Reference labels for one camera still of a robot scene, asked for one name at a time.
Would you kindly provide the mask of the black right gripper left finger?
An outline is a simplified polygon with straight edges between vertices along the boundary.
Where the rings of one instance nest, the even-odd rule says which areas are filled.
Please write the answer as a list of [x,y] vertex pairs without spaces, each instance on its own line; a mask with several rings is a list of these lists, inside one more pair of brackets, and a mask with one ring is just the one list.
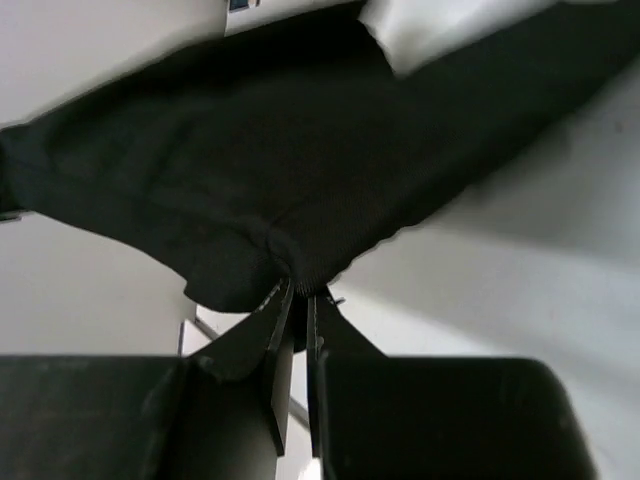
[[271,479],[286,444],[293,288],[187,357],[5,355],[5,479]]

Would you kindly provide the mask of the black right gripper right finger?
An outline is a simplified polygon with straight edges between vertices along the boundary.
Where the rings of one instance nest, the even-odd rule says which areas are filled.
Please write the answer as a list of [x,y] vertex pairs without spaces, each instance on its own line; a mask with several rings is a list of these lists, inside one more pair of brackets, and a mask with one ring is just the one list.
[[593,479],[554,372],[528,358],[392,357],[328,292],[307,307],[308,408],[326,479]]

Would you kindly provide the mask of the black skirt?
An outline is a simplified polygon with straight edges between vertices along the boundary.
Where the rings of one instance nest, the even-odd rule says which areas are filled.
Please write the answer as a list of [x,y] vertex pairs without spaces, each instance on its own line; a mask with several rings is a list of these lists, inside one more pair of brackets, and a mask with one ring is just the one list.
[[134,247],[222,312],[424,221],[639,54],[635,1],[558,2],[395,75],[361,1],[176,49],[1,132],[1,214]]

